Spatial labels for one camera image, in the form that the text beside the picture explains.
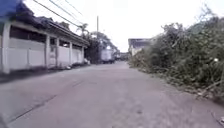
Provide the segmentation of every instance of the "house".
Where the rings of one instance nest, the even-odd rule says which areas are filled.
[[[63,25],[23,9],[0,22],[0,72],[83,63],[88,46]]]
[[[141,51],[143,48],[149,46],[150,42],[151,39],[148,38],[128,39],[129,52],[133,56],[137,52]]]

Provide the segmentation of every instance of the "overcast sky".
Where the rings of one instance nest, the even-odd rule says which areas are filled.
[[[162,32],[164,24],[179,22],[189,26],[196,22],[203,4],[213,12],[224,16],[224,0],[67,0],[81,13],[69,6],[65,0],[52,0],[66,11],[73,13],[75,20],[58,9],[49,0],[37,0],[61,16],[76,24],[88,23],[89,31],[96,31],[96,17],[99,16],[100,31],[107,34],[118,48],[128,49],[128,38],[150,38]],[[63,21],[33,0],[25,0],[35,16],[52,17],[54,21]]]

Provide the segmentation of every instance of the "pile of branches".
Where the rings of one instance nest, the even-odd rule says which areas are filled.
[[[130,65],[224,98],[224,19],[212,17],[187,29],[173,23],[163,29],[155,44],[133,56]]]

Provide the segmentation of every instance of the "tree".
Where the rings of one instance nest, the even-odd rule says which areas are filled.
[[[79,31],[81,30],[81,35],[84,36],[85,35],[85,32],[87,32],[87,34],[89,33],[89,31],[86,29],[88,27],[88,24],[87,23],[84,23],[80,26],[78,26],[77,30],[76,31]]]

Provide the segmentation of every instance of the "concrete road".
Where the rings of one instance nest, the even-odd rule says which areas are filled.
[[[0,86],[9,128],[222,128],[224,109],[123,62]]]

